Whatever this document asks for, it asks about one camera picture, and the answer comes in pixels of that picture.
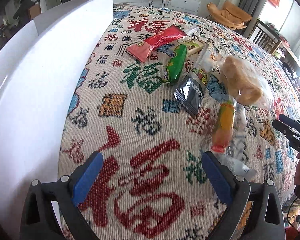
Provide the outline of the white grey printed packet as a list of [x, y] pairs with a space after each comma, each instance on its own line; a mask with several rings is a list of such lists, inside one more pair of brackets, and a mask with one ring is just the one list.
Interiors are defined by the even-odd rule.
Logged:
[[245, 127], [247, 125], [247, 120], [245, 116], [245, 107], [236, 103], [235, 106], [236, 114], [234, 120], [234, 132], [232, 135], [232, 140], [229, 146], [226, 148], [224, 153], [217, 153], [211, 149], [212, 146], [212, 133], [215, 128], [218, 115], [210, 109], [200, 109], [200, 113], [203, 113], [205, 118], [204, 125], [204, 139], [200, 144], [200, 150], [211, 151], [222, 165], [225, 165], [234, 175], [241, 175], [246, 180], [251, 180], [256, 171], [252, 168], [247, 167], [245, 164], [248, 161], [247, 156], [244, 153], [244, 148], [246, 146], [246, 132]]

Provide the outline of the black clear Astart snack packet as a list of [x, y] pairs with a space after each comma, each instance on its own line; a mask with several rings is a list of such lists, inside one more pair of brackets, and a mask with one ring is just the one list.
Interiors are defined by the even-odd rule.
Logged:
[[174, 97], [192, 117], [199, 113], [210, 75], [220, 59], [219, 50], [208, 38], [196, 62], [175, 90]]

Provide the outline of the red snack packet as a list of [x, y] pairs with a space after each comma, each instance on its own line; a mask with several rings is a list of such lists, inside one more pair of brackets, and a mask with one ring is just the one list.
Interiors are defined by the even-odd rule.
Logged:
[[186, 36], [187, 33], [176, 25], [172, 25], [152, 37], [128, 46], [126, 51], [135, 56], [140, 62], [145, 62], [157, 48]]

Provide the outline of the bread in clear bag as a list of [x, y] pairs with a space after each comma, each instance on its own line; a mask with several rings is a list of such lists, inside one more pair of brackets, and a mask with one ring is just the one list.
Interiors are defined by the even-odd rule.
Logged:
[[221, 60], [220, 79], [227, 93], [239, 104], [270, 110], [274, 103], [271, 88], [248, 60], [229, 55]]

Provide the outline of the dark wooden chair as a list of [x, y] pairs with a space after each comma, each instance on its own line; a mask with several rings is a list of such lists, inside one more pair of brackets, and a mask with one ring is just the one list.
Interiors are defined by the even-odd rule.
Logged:
[[274, 55], [275, 51], [277, 51], [282, 43], [279, 34], [259, 19], [257, 19], [248, 38], [271, 56]]

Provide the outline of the white cardboard box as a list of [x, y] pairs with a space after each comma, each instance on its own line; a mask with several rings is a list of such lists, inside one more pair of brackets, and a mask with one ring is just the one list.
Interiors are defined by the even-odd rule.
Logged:
[[113, 20], [113, 0], [71, 0], [31, 20], [0, 51], [0, 225], [19, 237], [32, 180], [55, 181], [79, 77]]

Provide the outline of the patterned fu character blanket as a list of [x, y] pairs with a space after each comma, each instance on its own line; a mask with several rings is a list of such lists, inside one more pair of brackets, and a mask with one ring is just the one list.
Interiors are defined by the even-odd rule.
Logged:
[[[201, 166], [204, 115], [190, 116], [175, 100], [175, 87], [163, 82], [171, 45], [144, 63], [126, 51], [173, 24], [198, 26], [195, 40], [211, 38], [220, 54], [248, 60], [267, 80], [272, 109], [246, 107], [245, 164], [256, 171], [255, 182], [275, 183], [281, 202], [293, 193], [296, 152], [271, 123], [280, 114], [300, 120], [300, 102], [274, 58], [204, 18], [117, 5], [79, 78], [59, 155], [58, 172], [65, 175], [92, 152], [103, 154], [102, 170], [79, 205], [100, 239], [205, 239], [225, 209]], [[215, 67], [201, 106], [216, 115], [225, 95], [218, 78]]]

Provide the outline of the green snack packet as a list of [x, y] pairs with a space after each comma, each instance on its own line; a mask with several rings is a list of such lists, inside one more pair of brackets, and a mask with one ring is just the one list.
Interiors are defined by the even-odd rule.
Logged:
[[173, 56], [171, 57], [164, 76], [164, 83], [167, 85], [174, 85], [178, 82], [184, 63], [187, 58], [187, 46], [184, 44], [177, 45], [174, 49]]

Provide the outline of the orange lounge chair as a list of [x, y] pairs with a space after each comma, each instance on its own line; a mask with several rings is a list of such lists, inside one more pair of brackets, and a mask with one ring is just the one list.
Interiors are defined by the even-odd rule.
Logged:
[[229, 1], [224, 2], [222, 9], [218, 9], [215, 4], [209, 3], [207, 4], [207, 10], [214, 21], [231, 30], [245, 29], [247, 27], [245, 24], [252, 19], [251, 15]]

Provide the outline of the yellow cake slice packet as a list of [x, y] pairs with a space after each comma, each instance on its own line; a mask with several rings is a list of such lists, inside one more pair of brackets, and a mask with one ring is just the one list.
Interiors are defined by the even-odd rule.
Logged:
[[201, 51], [205, 45], [204, 41], [183, 41], [183, 45], [187, 47], [187, 56], [191, 56], [199, 51]]

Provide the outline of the person in dark clothes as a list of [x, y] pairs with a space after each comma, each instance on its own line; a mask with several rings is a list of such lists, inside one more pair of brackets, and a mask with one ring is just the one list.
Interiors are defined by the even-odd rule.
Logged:
[[20, 5], [15, 14], [13, 15], [14, 20], [19, 20], [18, 25], [23, 27], [29, 21], [29, 9], [34, 6], [34, 1], [32, 0], [20, 0]]

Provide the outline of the brown dining chair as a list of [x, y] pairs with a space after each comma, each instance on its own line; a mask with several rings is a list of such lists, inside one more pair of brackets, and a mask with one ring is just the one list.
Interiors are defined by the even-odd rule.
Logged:
[[41, 11], [41, 7], [40, 7], [40, 0], [36, 0], [34, 2], [34, 5], [28, 9], [29, 19], [33, 20], [35, 17], [37, 17], [41, 13], [42, 13], [42, 11]]

